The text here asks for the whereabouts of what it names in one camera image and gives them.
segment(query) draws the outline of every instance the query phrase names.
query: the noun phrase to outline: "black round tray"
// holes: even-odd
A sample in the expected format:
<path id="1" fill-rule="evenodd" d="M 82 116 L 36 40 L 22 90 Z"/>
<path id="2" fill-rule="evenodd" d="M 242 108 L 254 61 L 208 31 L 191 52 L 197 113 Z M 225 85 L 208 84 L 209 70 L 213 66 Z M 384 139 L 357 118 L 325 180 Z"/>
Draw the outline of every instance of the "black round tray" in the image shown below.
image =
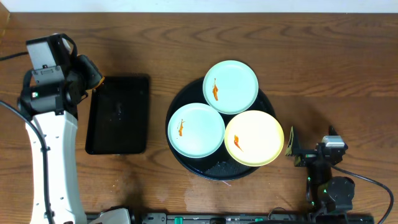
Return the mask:
<path id="1" fill-rule="evenodd" d="M 204 78 L 195 80 L 184 87 L 170 105 L 166 116 L 166 137 L 170 149 L 181 165 L 201 177 L 211 180 L 234 180 L 247 176 L 257 170 L 258 167 L 245 166 L 234 160 L 226 150 L 224 143 L 211 155 L 193 159 L 178 153 L 169 141 L 167 127 L 169 126 L 170 118 L 179 108 L 190 103 L 207 104 L 202 91 L 203 79 Z M 276 118 L 271 103 L 261 90 L 259 90 L 256 100 L 248 110 L 264 111 Z M 229 121 L 235 116 L 235 114 L 227 115 L 222 113 L 220 113 L 220 115 L 224 120 L 225 126 L 227 126 Z"/>

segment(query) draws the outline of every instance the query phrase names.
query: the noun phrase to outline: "cable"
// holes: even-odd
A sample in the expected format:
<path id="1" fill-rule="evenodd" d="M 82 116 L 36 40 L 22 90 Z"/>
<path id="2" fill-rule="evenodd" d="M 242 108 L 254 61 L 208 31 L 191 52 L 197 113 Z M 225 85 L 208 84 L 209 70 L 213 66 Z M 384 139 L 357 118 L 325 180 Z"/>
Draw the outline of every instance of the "cable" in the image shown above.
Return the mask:
<path id="1" fill-rule="evenodd" d="M 8 56 L 5 56 L 5 57 L 0 57 L 0 61 L 7 60 L 7 59 L 12 59 L 12 58 L 14 58 L 14 57 L 19 57 L 19 56 L 27 55 L 27 54 L 29 54 L 29 53 L 28 53 L 28 52 L 19 52 L 19 53 L 13 54 L 13 55 L 8 55 Z"/>
<path id="2" fill-rule="evenodd" d="M 42 154 L 43 154 L 43 180 L 44 180 L 44 206 L 45 206 L 45 212 L 47 214 L 47 219 L 49 220 L 49 224 L 53 224 L 53 219 L 52 219 L 52 211 L 50 208 L 50 196 L 49 196 L 49 169 L 48 169 L 48 164 L 47 164 L 47 145 L 45 144 L 44 138 L 42 135 L 39 133 L 39 130 L 27 119 L 22 115 L 18 110 L 13 108 L 11 105 L 7 104 L 3 100 L 0 100 L 0 105 L 5 106 L 7 109 L 11 110 L 15 115 L 20 117 L 20 119 L 23 119 L 33 130 L 33 132 L 36 134 L 37 138 L 40 141 L 40 145 L 42 146 Z"/>
<path id="3" fill-rule="evenodd" d="M 271 220 L 271 215 L 272 215 L 272 213 L 274 213 L 274 211 L 277 210 L 277 209 L 282 209 L 283 211 L 286 211 L 286 212 L 287 212 L 287 210 L 284 209 L 284 208 L 282 208 L 282 207 L 273 208 L 273 209 L 269 212 L 269 214 L 268 214 L 268 220 Z M 287 214 L 287 215 L 289 216 L 290 220 L 293 221 L 293 218 L 290 216 L 290 214 Z"/>
<path id="4" fill-rule="evenodd" d="M 357 177 L 357 178 L 359 178 L 359 179 L 366 180 L 366 181 L 368 181 L 368 182 L 370 182 L 370 183 L 372 183 L 372 184 L 376 184 L 376 185 L 378 185 L 378 186 L 384 188 L 384 190 L 386 190 L 386 191 L 388 192 L 388 194 L 390 195 L 390 205 L 388 206 L 387 211 L 385 212 L 385 214 L 383 215 L 383 217 L 380 219 L 380 221 L 378 222 L 378 224 L 384 223 L 384 221 L 386 221 L 386 218 L 388 217 L 388 215 L 390 214 L 390 212 L 391 212 L 391 210 L 392 210 L 392 206 L 394 205 L 394 195 L 392 194 L 391 190 L 390 190 L 387 186 L 385 186 L 384 184 L 382 184 L 382 183 L 380 183 L 380 182 L 377 182 L 377 181 L 375 181 L 375 180 L 372 180 L 372 179 L 370 179 L 370 178 L 364 177 L 364 176 L 359 175 L 359 174 L 355 174 L 355 173 L 350 172 L 350 171 L 347 171 L 347 170 L 343 170 L 342 168 L 336 167 L 336 166 L 334 166 L 334 165 L 332 165 L 332 164 L 330 164 L 330 167 L 333 168 L 333 169 L 335 169 L 335 170 L 338 170 L 338 171 L 340 171 L 340 172 L 342 172 L 342 173 L 344 173 L 344 174 L 352 175 L 352 176 Z"/>

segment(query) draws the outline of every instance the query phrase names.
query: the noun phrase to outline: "wooden table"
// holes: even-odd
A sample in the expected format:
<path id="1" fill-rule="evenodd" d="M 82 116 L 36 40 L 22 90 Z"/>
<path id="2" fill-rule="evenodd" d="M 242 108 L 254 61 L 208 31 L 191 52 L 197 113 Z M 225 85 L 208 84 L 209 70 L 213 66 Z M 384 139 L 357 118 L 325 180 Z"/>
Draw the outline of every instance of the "wooden table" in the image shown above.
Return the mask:
<path id="1" fill-rule="evenodd" d="M 314 147 L 333 124 L 349 146 L 340 167 L 398 195 L 398 15 L 383 14 L 11 14 L 0 56 L 25 41 L 64 32 L 106 76 L 147 73 L 147 150 L 131 156 L 85 152 L 90 98 L 78 105 L 76 162 L 86 212 L 114 205 L 170 213 L 302 210 L 306 170 L 282 154 L 243 179 L 217 182 L 189 173 L 171 153 L 165 116 L 177 92 L 222 60 L 255 71 L 288 139 L 291 125 Z M 0 62 L 0 98 L 16 105 L 29 57 Z M 0 220 L 27 223 L 32 158 L 23 122 L 0 109 Z M 354 179 L 355 213 L 378 221 L 389 196 Z M 386 223 L 398 222 L 395 207 Z"/>

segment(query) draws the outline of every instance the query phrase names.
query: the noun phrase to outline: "orange carrot design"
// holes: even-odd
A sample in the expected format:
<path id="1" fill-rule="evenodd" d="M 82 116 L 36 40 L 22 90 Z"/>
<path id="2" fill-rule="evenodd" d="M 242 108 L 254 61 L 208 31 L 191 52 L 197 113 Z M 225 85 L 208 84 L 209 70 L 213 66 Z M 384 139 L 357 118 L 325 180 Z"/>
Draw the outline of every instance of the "orange carrot design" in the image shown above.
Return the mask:
<path id="1" fill-rule="evenodd" d="M 238 138 L 236 135 L 235 135 L 234 143 L 235 143 L 235 146 L 237 146 L 240 150 L 242 150 L 242 149 L 239 147 L 239 138 Z"/>
<path id="2" fill-rule="evenodd" d="M 218 92 L 218 88 L 216 86 L 216 79 L 214 79 L 213 94 L 214 94 L 214 98 L 216 99 L 216 101 L 218 101 L 217 92 Z"/>
<path id="3" fill-rule="evenodd" d="M 183 128 L 182 123 L 184 123 L 184 122 L 185 121 L 182 121 L 182 119 L 181 119 L 180 130 L 178 131 L 180 133 L 180 136 L 182 136 L 182 128 Z"/>

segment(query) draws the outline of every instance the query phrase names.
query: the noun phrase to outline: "white background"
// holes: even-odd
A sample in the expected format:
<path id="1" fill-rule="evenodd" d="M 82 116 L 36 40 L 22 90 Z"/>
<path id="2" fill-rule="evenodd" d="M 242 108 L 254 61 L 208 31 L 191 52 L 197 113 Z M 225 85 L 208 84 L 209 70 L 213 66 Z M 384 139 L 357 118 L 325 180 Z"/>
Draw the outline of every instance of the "white background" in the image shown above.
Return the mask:
<path id="1" fill-rule="evenodd" d="M 398 0 L 0 0 L 10 12 L 398 12 Z"/>

